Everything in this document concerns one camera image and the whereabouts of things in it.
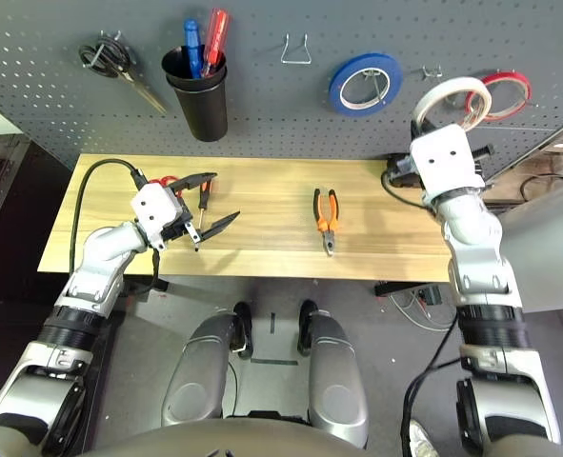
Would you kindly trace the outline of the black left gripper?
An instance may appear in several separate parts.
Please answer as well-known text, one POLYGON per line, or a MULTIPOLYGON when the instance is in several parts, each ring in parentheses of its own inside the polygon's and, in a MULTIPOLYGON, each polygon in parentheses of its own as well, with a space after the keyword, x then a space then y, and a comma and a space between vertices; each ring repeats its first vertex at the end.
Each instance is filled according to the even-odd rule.
POLYGON ((215 221, 210 228, 202 231, 195 228, 193 224, 193 216, 187 204, 181 196, 184 189, 194 189, 200 187, 202 184, 211 181, 217 176, 216 172, 203 172, 195 173, 179 180, 173 181, 169 184, 169 188, 173 192, 177 192, 175 197, 180 205, 181 212, 171 223, 165 225, 161 231, 161 237, 164 242, 172 241, 184 235, 188 235, 193 243, 200 243, 207 241, 213 236, 225 230, 239 215, 237 211, 233 214, 225 216, 218 221, 215 221))

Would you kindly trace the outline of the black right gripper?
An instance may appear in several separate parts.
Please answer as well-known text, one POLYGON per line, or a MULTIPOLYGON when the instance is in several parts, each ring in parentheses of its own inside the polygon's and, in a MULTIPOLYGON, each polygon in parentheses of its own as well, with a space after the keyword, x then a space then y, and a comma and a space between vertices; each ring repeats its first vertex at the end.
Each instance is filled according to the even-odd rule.
MULTIPOLYGON (((434 124, 428 119, 424 118, 420 123, 411 120, 411 138, 416 139, 424 134, 434 131, 434 124)), ((487 144, 484 147, 473 149, 472 156, 476 163, 492 156, 494 154, 494 147, 492 144, 487 144)))

